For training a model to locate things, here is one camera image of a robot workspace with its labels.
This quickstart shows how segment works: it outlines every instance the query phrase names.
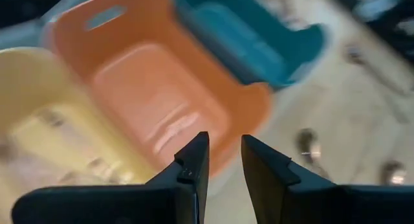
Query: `floor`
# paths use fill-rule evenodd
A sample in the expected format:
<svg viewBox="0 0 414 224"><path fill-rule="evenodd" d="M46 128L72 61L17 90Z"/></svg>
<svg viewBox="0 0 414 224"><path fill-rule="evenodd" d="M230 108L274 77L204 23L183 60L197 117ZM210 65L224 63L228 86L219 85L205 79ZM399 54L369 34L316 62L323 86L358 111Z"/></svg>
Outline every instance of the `floor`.
<svg viewBox="0 0 414 224"><path fill-rule="evenodd" d="M262 1L269 10L278 9L274 1ZM272 116L256 137L304 165L293 139L299 129L313 128L322 146L321 165L335 183L377 185L380 167L397 160L408 169L406 184L414 184L414 151L410 148L414 97L401 98L387 89L380 92L384 87L346 60L345 46L357 43L367 61L405 91L414 84L409 65L332 0L290 3L291 12L304 20L292 27L301 28L303 22L323 24L328 46L305 81L274 95ZM397 118L395 110L406 121ZM255 222L238 161L233 176L207 200L205 223Z"/></svg>

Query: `orange tub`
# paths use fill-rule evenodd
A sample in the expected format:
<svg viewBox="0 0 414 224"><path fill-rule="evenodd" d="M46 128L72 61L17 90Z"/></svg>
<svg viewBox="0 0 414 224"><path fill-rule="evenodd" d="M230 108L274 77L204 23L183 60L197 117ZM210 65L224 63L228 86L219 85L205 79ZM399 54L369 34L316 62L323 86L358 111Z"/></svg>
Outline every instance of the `orange tub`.
<svg viewBox="0 0 414 224"><path fill-rule="evenodd" d="M267 86L238 84L174 20L170 0L91 0L48 30L54 52L157 170L208 131L216 175L269 113Z"/></svg>

